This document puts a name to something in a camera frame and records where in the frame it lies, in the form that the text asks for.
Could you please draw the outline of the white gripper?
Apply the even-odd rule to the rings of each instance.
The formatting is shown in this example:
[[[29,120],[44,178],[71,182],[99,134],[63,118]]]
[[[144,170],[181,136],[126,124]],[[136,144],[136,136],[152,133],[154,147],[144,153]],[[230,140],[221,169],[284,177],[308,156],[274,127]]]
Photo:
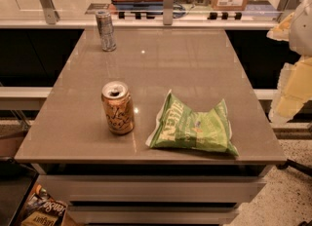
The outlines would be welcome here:
[[[302,55],[295,64],[284,64],[271,103],[270,121],[286,123],[312,98],[312,0],[303,0],[266,37],[289,40],[291,50]]]

